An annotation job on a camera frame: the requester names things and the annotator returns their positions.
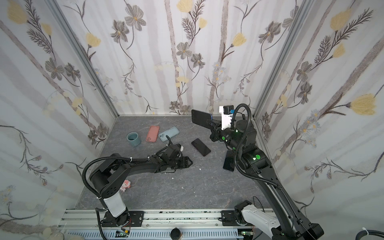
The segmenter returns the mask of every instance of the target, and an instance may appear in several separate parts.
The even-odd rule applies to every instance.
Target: pink phone case
[[[159,126],[151,126],[149,128],[146,141],[147,142],[155,142],[157,140],[157,134],[159,133]]]

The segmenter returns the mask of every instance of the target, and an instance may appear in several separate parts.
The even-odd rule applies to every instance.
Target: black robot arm
[[[112,226],[124,226],[130,222],[129,211],[119,193],[120,187],[128,176],[144,172],[175,172],[177,169],[188,168],[193,164],[189,157],[183,156],[183,147],[180,144],[172,144],[170,138],[166,137],[169,141],[167,146],[152,156],[148,155],[147,158],[127,158],[115,153],[109,157],[95,159],[84,167],[82,174],[83,183],[97,196],[104,208],[96,208],[98,220],[99,211],[107,210],[108,212],[105,214],[102,223],[110,223]],[[87,181],[86,173],[93,164],[100,161],[103,162],[89,176],[90,181],[94,185],[93,188]],[[101,236],[105,239],[100,222],[99,230]]]
[[[248,117],[235,121],[235,116],[242,107],[247,110]],[[224,106],[224,109],[230,113],[233,106]],[[311,223],[297,208],[281,185],[271,161],[256,146],[256,130],[251,122],[251,110],[248,105],[238,105],[233,111],[230,127],[223,130],[220,121],[208,119],[207,122],[211,129],[211,140],[224,142],[227,148],[233,151],[236,169],[243,176],[253,179],[271,204],[280,223],[280,226],[271,229],[272,239],[310,240],[318,239],[324,234],[319,224]],[[235,208],[235,215],[239,216],[238,224],[246,223],[242,209],[249,204],[251,203],[245,201]]]

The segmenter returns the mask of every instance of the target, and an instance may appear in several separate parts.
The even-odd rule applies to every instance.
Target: black smartphone
[[[211,152],[211,149],[209,149],[200,139],[196,138],[192,145],[203,155],[204,157]]]
[[[212,119],[212,115],[210,113],[206,113],[206,112],[192,109],[191,115],[192,115],[192,122],[194,124],[197,124],[197,125],[200,125],[202,127],[206,127],[209,129],[209,125],[207,123],[207,120]]]
[[[225,156],[223,168],[225,170],[233,172],[235,170],[235,163],[233,162],[233,153],[232,151],[227,151]]]

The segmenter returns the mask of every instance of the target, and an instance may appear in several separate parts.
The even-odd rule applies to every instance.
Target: cable tie
[[[369,235],[369,232],[368,232],[368,230],[365,227],[363,227],[362,229],[367,232],[367,235]]]

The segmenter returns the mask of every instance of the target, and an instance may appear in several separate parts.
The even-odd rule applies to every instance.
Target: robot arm
[[[237,111],[244,107],[248,119],[235,121]],[[228,119],[233,113],[230,125],[225,128],[219,121],[208,119],[211,129],[210,138],[213,142],[220,141],[234,152],[234,164],[245,177],[251,178],[260,187],[264,196],[271,204],[276,218],[259,211],[249,201],[235,207],[236,222],[239,225],[251,223],[260,228],[272,239],[318,239],[324,234],[317,223],[311,223],[297,208],[289,194],[281,185],[271,161],[256,146],[256,130],[250,120],[249,106],[240,104],[233,110],[233,105],[220,107],[222,119]]]
[[[93,160],[84,167],[83,183],[97,196],[104,210],[108,210],[105,216],[107,221],[120,226],[130,220],[128,209],[119,193],[121,185],[128,176],[144,172],[175,172],[193,164],[189,157],[183,156],[183,147],[180,144],[172,144],[170,138],[168,136],[167,138],[169,140],[167,146],[147,158],[126,158],[115,153],[110,157]],[[94,185],[92,188],[87,182],[86,172],[91,165],[99,161],[103,162],[89,176]]]

